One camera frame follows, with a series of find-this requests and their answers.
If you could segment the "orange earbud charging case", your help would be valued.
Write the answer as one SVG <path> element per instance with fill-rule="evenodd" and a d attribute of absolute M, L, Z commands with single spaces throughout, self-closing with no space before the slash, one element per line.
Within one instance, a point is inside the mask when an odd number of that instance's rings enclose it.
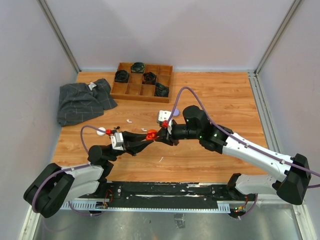
<path fill-rule="evenodd" d="M 150 129 L 150 130 L 148 130 L 147 131 L 147 133 L 146 133 L 146 137 L 145 137 L 145 139 L 147 140 L 147 141 L 150 141 L 150 140 L 155 140 L 158 136 L 157 136 L 157 130 L 155 130 L 155 129 Z"/>

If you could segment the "purple earbud charging case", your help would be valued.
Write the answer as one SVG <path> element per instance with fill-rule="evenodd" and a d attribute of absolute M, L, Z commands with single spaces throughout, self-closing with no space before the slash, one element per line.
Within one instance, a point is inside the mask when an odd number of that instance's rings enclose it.
<path fill-rule="evenodd" d="M 180 111 L 176 108 L 174 111 L 173 111 L 173 116 L 174 117 L 178 117 L 180 115 Z"/>

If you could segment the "white earbud charging case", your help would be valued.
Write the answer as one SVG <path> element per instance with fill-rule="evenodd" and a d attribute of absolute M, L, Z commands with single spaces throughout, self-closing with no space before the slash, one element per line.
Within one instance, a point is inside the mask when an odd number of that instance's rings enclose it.
<path fill-rule="evenodd" d="M 98 136 L 105 136 L 106 135 L 106 129 L 104 127 L 99 127 L 98 130 L 96 130 L 96 133 Z"/>

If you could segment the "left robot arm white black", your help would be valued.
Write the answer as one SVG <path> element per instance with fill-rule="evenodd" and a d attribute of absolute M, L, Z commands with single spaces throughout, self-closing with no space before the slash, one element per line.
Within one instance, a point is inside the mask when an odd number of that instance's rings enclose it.
<path fill-rule="evenodd" d="M 66 202 L 84 195 L 101 198 L 107 193 L 106 177 L 123 154 L 136 156 L 154 140 L 149 134 L 115 132 L 109 145 L 93 145 L 86 164 L 61 167 L 50 163 L 23 194 L 35 213 L 52 217 Z"/>

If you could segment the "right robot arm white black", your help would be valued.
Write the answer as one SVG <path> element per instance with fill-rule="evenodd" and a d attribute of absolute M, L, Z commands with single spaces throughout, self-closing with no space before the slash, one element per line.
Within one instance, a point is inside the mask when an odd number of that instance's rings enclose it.
<path fill-rule="evenodd" d="M 180 140 L 198 140 L 208 151 L 238 158 L 266 172 L 265 175 L 234 173 L 226 188 L 230 199 L 269 194 L 293 205 L 303 203 L 311 180 L 304 155 L 285 155 L 250 142 L 229 128 L 211 123 L 205 111 L 196 105 L 188 106 L 182 113 L 184 124 L 170 119 L 170 111 L 158 112 L 157 123 L 161 129 L 156 141 L 176 146 Z"/>

